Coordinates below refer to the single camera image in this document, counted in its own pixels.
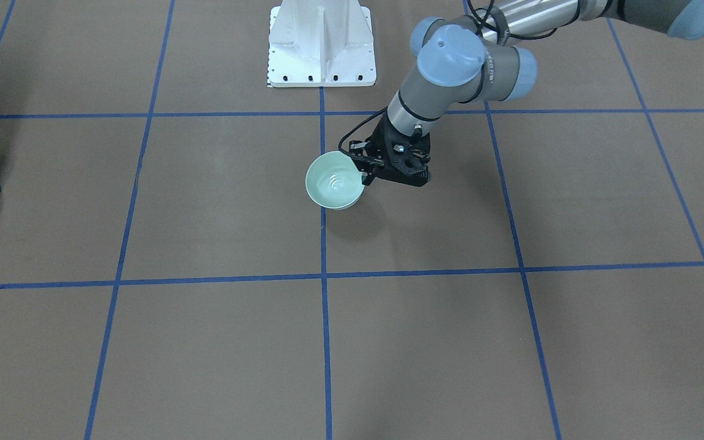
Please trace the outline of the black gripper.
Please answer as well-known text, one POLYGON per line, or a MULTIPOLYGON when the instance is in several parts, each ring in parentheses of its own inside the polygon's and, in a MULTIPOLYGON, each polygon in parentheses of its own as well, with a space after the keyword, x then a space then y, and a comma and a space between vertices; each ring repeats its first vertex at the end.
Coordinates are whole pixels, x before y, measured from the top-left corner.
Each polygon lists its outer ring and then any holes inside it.
POLYGON ((363 173, 361 183, 370 186, 375 179, 383 179, 406 186, 422 187, 432 175, 428 170, 431 160, 430 136, 416 125, 413 134, 397 131, 387 114, 378 114, 379 122, 371 136, 363 141, 350 140, 348 156, 363 173))

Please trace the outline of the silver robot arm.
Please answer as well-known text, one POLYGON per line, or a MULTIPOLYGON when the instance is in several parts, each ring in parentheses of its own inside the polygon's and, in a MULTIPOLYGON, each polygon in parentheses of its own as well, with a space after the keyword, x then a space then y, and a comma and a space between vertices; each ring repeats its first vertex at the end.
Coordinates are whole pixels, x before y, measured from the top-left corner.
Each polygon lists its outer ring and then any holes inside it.
POLYGON ((704 1, 491 1, 453 20, 428 17, 413 30, 416 63, 371 136, 338 149, 352 182, 383 179, 420 187, 430 181, 430 131, 455 103, 525 97, 537 80, 535 56, 516 42, 553 36, 578 21, 611 18, 669 37, 704 37, 704 1))

